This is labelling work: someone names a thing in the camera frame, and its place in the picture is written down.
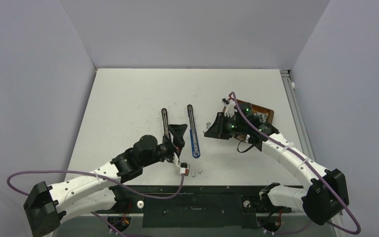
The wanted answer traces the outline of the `black stapler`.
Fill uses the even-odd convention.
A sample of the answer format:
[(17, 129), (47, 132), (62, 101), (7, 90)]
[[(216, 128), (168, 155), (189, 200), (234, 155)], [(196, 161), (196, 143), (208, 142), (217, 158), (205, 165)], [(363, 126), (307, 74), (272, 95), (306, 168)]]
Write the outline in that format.
[(161, 109), (161, 115), (162, 115), (162, 121), (163, 121), (163, 130), (164, 130), (164, 136), (166, 136), (168, 139), (170, 139), (170, 132), (169, 132), (169, 123), (168, 123), (168, 113), (166, 108)]

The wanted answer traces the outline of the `blue stapler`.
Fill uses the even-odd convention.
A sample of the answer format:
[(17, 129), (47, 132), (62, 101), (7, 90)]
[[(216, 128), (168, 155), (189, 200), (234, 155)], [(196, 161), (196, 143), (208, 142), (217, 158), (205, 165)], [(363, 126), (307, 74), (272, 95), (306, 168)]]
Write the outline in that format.
[(189, 124), (190, 124), (190, 139), (191, 139), (192, 156), (194, 158), (199, 158), (200, 157), (200, 145), (199, 145), (196, 126), (195, 126), (193, 106), (191, 104), (187, 105), (187, 112), (188, 112)]

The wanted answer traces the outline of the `brown wooden tray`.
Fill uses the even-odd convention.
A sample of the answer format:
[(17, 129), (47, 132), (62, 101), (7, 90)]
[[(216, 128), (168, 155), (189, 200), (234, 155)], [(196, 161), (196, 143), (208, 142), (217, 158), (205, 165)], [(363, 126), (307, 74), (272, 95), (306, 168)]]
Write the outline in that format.
[(273, 122), (274, 110), (255, 105), (243, 100), (237, 100), (244, 116), (255, 126)]

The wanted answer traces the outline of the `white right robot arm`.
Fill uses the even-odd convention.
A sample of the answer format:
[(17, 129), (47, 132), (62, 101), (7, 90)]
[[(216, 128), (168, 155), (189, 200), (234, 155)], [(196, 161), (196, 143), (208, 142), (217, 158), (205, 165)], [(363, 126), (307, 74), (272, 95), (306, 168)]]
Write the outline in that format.
[(303, 211), (318, 225), (323, 225), (349, 205), (345, 175), (329, 170), (300, 152), (250, 103), (230, 103), (218, 112), (204, 137), (238, 139), (272, 157), (301, 184), (301, 188), (272, 183), (259, 192), (259, 205), (265, 211), (286, 207)]

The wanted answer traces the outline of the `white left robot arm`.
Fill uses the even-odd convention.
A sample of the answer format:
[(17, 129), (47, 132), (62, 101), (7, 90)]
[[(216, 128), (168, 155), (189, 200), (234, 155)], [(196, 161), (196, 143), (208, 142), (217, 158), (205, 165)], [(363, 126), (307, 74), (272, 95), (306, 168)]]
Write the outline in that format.
[(119, 193), (107, 199), (94, 199), (102, 190), (130, 181), (143, 173), (147, 166), (167, 161), (183, 176), (189, 171), (188, 165), (179, 161), (185, 141), (183, 136), (187, 124), (168, 125), (169, 135), (158, 143), (152, 135), (142, 136), (133, 147), (117, 155), (91, 172), (76, 172), (71, 180), (48, 185), (44, 181), (35, 184), (24, 203), (31, 232), (35, 237), (43, 237), (56, 228), (63, 220), (84, 213), (112, 209), (122, 212), (127, 207), (127, 198)]

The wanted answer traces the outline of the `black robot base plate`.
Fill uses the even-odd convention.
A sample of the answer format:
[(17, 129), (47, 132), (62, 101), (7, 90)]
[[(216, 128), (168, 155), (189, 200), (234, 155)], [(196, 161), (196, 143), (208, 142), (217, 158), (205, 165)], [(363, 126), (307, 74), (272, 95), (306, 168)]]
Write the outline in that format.
[(294, 230), (312, 225), (305, 214), (291, 208), (266, 209), (260, 204), (262, 186), (183, 186), (176, 197), (168, 200), (154, 199), (154, 196), (170, 196), (177, 191), (177, 185), (132, 185), (131, 188), (139, 193), (111, 187), (115, 204), (97, 213), (121, 216), (123, 220), (141, 217), (144, 228), (256, 229), (264, 225), (284, 231), (294, 224), (293, 217), (303, 218)]

